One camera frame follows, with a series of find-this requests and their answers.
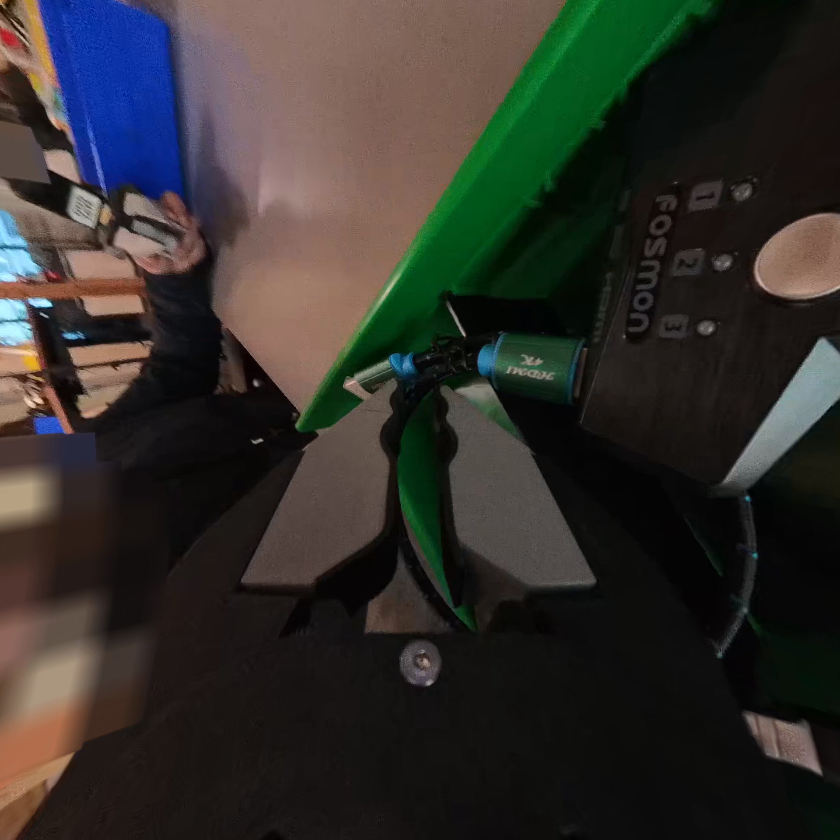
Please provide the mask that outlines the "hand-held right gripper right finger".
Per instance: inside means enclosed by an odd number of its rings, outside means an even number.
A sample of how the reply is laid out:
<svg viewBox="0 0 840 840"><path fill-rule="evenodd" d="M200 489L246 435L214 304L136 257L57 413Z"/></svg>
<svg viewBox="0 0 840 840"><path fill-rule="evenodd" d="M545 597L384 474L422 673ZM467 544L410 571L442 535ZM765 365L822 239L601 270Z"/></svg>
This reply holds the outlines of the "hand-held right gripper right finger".
<svg viewBox="0 0 840 840"><path fill-rule="evenodd" d="M438 391L444 576L457 606L587 592L596 577L528 446Z"/></svg>

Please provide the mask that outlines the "green storage bin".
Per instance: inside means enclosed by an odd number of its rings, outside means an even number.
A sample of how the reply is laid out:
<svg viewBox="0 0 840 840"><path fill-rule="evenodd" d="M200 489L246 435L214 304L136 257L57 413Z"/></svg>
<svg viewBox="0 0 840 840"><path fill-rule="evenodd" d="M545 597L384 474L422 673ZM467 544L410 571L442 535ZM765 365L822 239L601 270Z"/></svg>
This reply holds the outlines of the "green storage bin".
<svg viewBox="0 0 840 840"><path fill-rule="evenodd" d="M630 205L687 176L733 181L801 161L838 172L838 2L568 2L303 413L341 419L340 375L467 333L542 330L585 341L587 364L621 285ZM602 490L628 487L643 534L664 509L648 469L581 425ZM759 565L753 694L838 720L838 403L754 486Z"/></svg>

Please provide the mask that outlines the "window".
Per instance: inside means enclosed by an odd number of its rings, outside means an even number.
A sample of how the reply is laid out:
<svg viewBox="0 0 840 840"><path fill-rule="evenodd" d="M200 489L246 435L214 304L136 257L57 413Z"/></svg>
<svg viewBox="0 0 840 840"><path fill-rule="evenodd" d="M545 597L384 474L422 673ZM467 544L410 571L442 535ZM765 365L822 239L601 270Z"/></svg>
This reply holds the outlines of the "window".
<svg viewBox="0 0 840 840"><path fill-rule="evenodd" d="M28 243L20 234L14 217L1 211L1 286L17 281L34 281L39 274L28 249ZM30 344L34 332L27 307L47 311L53 304L43 298L1 299L1 346L22 348Z"/></svg>

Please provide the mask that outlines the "black braided cable green plugs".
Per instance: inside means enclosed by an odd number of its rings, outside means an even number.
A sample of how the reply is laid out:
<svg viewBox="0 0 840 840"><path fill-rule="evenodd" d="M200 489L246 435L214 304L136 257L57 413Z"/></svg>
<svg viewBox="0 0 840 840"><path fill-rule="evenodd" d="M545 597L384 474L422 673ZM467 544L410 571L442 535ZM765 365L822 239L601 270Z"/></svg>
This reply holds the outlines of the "black braided cable green plugs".
<svg viewBox="0 0 840 840"><path fill-rule="evenodd" d="M497 332L486 336L444 336L427 350L393 352L343 379L343 389L363 400L384 385L399 383L408 393L444 384L462 375L476 375L493 388L534 398L540 402L572 406L584 369L585 341L521 332ZM717 658L722 659L749 622L758 574L758 536L750 487L726 490L737 500L741 577L729 596L730 612L712 640Z"/></svg>

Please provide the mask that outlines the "person's left hand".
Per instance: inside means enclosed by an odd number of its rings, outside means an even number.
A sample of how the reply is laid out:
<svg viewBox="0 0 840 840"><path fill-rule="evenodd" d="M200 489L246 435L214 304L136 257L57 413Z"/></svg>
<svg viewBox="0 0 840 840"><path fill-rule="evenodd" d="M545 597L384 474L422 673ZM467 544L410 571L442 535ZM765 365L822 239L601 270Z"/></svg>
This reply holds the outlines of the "person's left hand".
<svg viewBox="0 0 840 840"><path fill-rule="evenodd" d="M207 243L200 224L188 210L182 198L174 192L164 192L160 198L164 215L184 229L180 244L171 253L134 258L136 266L148 275L178 276L192 271L207 256Z"/></svg>

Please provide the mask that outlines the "person's left forearm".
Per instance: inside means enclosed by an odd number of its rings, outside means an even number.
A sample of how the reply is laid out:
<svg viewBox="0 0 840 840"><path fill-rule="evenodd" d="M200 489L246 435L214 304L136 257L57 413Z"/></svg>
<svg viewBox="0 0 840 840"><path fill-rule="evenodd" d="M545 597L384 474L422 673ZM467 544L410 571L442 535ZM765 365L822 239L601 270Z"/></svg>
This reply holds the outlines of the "person's left forearm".
<svg viewBox="0 0 840 840"><path fill-rule="evenodd" d="M206 255L180 273L145 273L152 346L128 389L90 422L100 459L127 469L161 457L206 420L222 350L213 269Z"/></svg>

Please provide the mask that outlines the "blue storage bin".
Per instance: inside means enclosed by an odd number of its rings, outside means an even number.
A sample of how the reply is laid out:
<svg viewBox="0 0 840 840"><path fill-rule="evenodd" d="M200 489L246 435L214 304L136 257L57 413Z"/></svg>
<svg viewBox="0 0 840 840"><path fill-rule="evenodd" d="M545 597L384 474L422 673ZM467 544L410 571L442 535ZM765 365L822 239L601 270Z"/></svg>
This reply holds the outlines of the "blue storage bin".
<svg viewBox="0 0 840 840"><path fill-rule="evenodd" d="M115 1L44 1L39 10L80 174L108 193L184 194L170 32Z"/></svg>

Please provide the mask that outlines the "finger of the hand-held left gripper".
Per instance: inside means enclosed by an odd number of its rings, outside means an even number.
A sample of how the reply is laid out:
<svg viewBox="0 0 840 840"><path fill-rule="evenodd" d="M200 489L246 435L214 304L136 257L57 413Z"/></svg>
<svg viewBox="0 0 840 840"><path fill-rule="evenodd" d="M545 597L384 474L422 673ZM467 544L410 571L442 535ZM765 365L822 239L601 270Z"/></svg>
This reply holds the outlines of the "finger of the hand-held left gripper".
<svg viewBox="0 0 840 840"><path fill-rule="evenodd" d="M177 236L152 229L156 237L134 233L126 227L118 227L114 234L114 248L131 258L171 255L181 243Z"/></svg>
<svg viewBox="0 0 840 840"><path fill-rule="evenodd" d="M126 187L122 190L121 206L123 214L130 217L143 217L155 221L157 224L171 222L159 202L132 188Z"/></svg>

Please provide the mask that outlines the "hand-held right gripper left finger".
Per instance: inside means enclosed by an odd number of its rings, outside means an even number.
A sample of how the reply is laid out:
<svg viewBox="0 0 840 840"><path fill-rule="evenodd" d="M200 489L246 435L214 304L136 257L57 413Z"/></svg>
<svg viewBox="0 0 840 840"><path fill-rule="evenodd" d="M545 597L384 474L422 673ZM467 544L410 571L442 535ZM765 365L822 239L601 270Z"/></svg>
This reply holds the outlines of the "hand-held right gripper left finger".
<svg viewBox="0 0 840 840"><path fill-rule="evenodd" d="M244 588L315 592L382 543L394 518L396 457L386 438L395 393L382 387L304 449Z"/></svg>

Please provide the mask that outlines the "brushed metal hub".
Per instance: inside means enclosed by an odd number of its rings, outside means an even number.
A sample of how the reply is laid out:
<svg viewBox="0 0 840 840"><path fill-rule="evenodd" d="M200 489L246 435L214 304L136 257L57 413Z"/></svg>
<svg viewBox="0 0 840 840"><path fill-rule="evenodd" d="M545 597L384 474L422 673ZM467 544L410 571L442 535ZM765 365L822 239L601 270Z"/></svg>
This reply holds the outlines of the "brushed metal hub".
<svg viewBox="0 0 840 840"><path fill-rule="evenodd" d="M581 425L726 494L838 403L838 172L646 185Z"/></svg>

